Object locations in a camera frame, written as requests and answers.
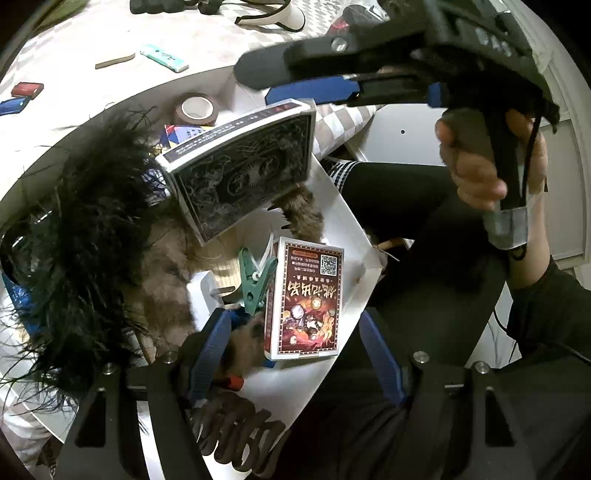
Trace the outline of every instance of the colorful box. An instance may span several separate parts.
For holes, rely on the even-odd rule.
[[[279,263],[267,292],[265,355],[337,355],[345,251],[281,237],[274,254]]]

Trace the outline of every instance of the brown tape roll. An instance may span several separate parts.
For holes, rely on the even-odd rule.
[[[215,100],[204,93],[191,93],[182,97],[175,108],[178,125],[212,127],[218,113]]]

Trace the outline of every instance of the black feather boa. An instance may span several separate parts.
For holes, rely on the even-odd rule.
[[[66,161],[44,202],[48,215],[23,220],[26,233],[12,251],[31,299],[18,315],[37,328],[21,351],[33,367],[16,381],[56,389],[53,407],[77,403],[107,362],[125,368],[134,355],[128,332],[142,327],[126,312],[122,289],[136,282],[150,202],[164,193],[149,127],[142,113],[104,123],[84,153]]]

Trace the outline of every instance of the qr code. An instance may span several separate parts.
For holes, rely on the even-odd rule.
[[[320,275],[336,277],[336,257],[330,255],[320,256]]]

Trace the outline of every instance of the screw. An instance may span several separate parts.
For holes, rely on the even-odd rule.
[[[347,50],[349,44],[343,37],[335,37],[333,42],[331,43],[331,47],[333,51],[342,52]]]
[[[413,358],[419,364],[426,364],[429,361],[429,354],[419,350],[418,352],[413,353]]]
[[[103,373],[105,375],[110,375],[115,372],[116,368],[117,367],[115,366],[115,364],[109,362],[108,364],[105,365],[105,368],[103,369]]]
[[[178,353],[174,350],[169,350],[168,352],[162,354],[161,358],[165,364],[173,364],[178,358]]]
[[[474,369],[481,375],[486,375],[491,371],[491,368],[488,366],[488,364],[482,361],[474,363]]]

